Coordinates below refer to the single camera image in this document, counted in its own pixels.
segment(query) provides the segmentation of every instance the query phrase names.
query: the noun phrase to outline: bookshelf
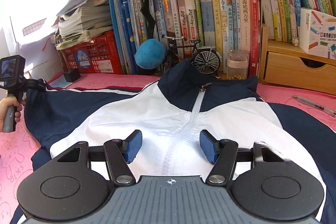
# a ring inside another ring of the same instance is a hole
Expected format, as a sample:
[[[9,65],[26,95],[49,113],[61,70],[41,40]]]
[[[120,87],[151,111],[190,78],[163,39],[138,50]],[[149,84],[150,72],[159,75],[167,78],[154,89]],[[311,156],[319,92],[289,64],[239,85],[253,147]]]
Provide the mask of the bookshelf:
[[[306,54],[299,47],[268,39],[262,27],[259,83],[336,95],[336,60]]]

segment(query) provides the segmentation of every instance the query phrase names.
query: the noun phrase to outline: handheld camera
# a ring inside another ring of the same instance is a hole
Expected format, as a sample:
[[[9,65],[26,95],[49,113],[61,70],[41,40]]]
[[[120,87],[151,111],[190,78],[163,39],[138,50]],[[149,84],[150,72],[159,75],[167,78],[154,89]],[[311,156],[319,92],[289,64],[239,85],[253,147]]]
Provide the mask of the handheld camera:
[[[14,55],[0,60],[0,88],[7,90],[7,97],[15,96],[19,101],[27,89],[45,92],[45,83],[41,80],[26,79],[24,77],[26,60],[21,55]],[[7,109],[3,132],[13,132],[16,128],[16,107]]]

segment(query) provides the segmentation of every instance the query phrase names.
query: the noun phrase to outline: black strap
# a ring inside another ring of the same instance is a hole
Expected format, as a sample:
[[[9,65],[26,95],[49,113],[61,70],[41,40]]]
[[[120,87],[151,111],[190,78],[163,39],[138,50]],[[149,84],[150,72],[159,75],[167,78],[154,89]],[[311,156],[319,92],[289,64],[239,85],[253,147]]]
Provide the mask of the black strap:
[[[151,39],[153,38],[154,34],[154,28],[156,24],[156,20],[152,17],[151,12],[149,10],[149,0],[144,0],[141,7],[141,13],[145,17],[145,19],[148,22],[147,27],[147,38]]]

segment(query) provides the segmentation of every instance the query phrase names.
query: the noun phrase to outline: metal screw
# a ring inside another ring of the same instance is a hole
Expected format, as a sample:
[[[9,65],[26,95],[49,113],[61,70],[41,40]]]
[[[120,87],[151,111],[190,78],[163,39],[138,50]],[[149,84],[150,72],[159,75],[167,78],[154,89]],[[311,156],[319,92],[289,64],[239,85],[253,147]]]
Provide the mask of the metal screw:
[[[225,181],[225,178],[221,175],[212,175],[212,176],[209,176],[209,181],[211,183],[223,183]]]
[[[133,178],[129,175],[121,175],[117,177],[117,182],[121,184],[128,184],[132,182]]]

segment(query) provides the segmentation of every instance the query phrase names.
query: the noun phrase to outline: camera screen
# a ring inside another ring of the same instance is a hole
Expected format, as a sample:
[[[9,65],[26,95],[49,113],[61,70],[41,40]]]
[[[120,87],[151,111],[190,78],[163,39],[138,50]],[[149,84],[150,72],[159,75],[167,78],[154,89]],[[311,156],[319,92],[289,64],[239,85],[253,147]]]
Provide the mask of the camera screen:
[[[16,58],[3,60],[1,62],[0,79],[7,77],[14,77],[15,66],[16,66]]]

